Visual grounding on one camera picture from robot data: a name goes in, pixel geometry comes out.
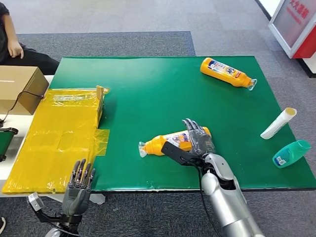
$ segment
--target yellow tape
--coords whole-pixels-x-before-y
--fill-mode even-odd
[[[99,102],[96,90],[48,90],[2,192],[63,193],[75,161],[105,155],[109,130],[97,129]]]

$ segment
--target white tube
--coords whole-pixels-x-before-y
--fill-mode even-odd
[[[286,125],[287,122],[291,120],[293,117],[296,116],[297,111],[296,109],[287,107],[285,110],[282,111],[278,118],[276,118],[273,123],[268,126],[266,130],[262,132],[260,137],[263,139],[270,139],[283,126]]]

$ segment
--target yellow bottle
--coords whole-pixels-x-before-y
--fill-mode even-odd
[[[204,129],[206,133],[210,136],[208,128],[203,127],[203,129]],[[146,143],[140,142],[138,144],[138,149],[140,150],[140,155],[141,157],[145,157],[147,154],[163,156],[164,153],[161,152],[161,149],[166,141],[170,142],[184,151],[191,150],[191,142],[189,141],[189,135],[188,131],[175,132],[167,135],[159,135],[154,137],[153,139]]]
[[[230,83],[233,86],[243,86],[253,90],[256,79],[251,79],[246,74],[218,62],[213,58],[206,58],[201,65],[200,71],[211,77]]]

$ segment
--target clear plastic cap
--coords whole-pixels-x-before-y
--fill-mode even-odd
[[[146,157],[147,155],[146,150],[145,149],[146,143],[140,142],[138,143],[138,150],[140,151],[140,157]]]
[[[251,79],[250,84],[247,86],[247,89],[251,91],[254,88],[254,86],[256,84],[256,79]]]

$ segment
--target brown cardboard box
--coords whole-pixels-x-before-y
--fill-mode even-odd
[[[0,66],[0,114],[7,114],[21,91],[44,95],[48,82],[38,67]],[[11,115],[32,115],[40,99],[22,93]]]

